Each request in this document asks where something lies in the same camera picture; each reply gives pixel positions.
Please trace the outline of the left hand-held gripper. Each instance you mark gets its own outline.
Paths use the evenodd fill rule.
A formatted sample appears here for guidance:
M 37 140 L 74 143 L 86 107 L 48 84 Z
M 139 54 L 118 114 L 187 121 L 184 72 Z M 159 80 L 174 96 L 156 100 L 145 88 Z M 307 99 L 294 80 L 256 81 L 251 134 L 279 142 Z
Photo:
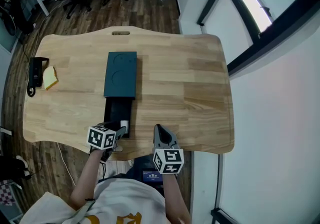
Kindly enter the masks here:
M 126 131 L 127 127 L 121 127 L 119 121 L 107 121 L 90 126 L 86 141 L 90 146 L 88 154 L 90 155 L 93 151 L 101 150 L 102 157 L 100 158 L 100 162 L 107 162 L 111 154 L 118 147 L 117 140 L 120 140 Z

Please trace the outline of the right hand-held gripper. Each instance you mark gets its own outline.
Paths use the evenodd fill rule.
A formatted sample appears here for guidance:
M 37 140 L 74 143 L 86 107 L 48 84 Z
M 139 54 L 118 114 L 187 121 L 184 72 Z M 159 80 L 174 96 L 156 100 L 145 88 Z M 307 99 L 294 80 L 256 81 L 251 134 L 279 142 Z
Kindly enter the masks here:
M 177 137 L 167 132 L 161 124 L 153 130 L 153 163 L 162 175 L 178 175 L 184 165 L 184 152 L 178 145 Z

